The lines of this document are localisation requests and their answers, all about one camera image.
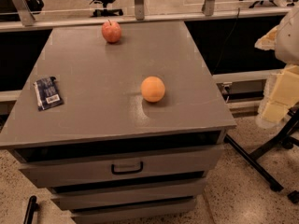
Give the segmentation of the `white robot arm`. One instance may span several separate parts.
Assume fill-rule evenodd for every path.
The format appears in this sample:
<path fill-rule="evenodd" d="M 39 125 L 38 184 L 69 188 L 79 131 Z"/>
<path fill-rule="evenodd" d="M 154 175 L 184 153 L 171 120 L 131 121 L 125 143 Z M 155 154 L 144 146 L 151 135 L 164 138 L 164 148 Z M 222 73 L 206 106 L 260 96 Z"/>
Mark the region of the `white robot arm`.
<path fill-rule="evenodd" d="M 299 7 L 294 7 L 279 25 L 259 38 L 254 47 L 273 50 L 275 57 L 286 64 L 266 80 L 258 108 L 257 124 L 271 127 L 299 102 Z"/>

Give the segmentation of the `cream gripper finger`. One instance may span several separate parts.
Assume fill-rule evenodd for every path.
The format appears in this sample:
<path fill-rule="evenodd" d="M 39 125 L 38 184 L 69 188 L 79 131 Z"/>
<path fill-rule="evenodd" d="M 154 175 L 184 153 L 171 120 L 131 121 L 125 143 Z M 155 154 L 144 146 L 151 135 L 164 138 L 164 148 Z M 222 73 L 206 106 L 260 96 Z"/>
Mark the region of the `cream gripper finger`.
<path fill-rule="evenodd" d="M 262 50 L 274 50 L 276 45 L 276 36 L 277 36 L 278 28 L 273 27 L 266 35 L 263 35 L 259 38 L 254 47 L 256 49 Z"/>
<path fill-rule="evenodd" d="M 299 66 L 288 64 L 267 80 L 261 101 L 261 118 L 278 123 L 299 102 Z"/>

